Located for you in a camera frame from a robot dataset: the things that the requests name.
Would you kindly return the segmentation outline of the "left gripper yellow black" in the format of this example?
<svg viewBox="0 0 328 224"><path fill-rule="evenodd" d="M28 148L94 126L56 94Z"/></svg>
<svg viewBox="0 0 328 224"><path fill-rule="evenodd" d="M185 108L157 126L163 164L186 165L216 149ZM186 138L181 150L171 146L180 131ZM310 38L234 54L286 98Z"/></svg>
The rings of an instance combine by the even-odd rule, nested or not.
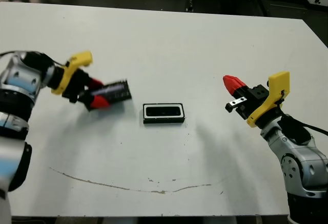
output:
<svg viewBox="0 0 328 224"><path fill-rule="evenodd" d="M88 89L99 89L104 84L89 77L89 75L81 69L93 63L92 53L84 51L72 55L65 65L55 65L53 75L51 77L51 92L54 95L61 95L67 98L69 102L76 103L79 95ZM85 107L87 110L98 110L110 106L109 101L101 96L88 96L85 100Z"/></svg>

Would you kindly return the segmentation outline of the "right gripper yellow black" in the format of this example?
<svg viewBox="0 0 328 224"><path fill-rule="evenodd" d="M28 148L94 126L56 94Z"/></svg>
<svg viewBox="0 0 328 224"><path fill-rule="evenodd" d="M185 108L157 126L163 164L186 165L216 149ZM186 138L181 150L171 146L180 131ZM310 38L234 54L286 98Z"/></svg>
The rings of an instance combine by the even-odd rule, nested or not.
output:
<svg viewBox="0 0 328 224"><path fill-rule="evenodd" d="M281 104L290 93L290 73L282 71L269 77L267 87L248 87L239 78L231 75L223 77L223 83L234 100L225 109L235 110L247 124L254 128L264 128L274 119L282 116Z"/></svg>

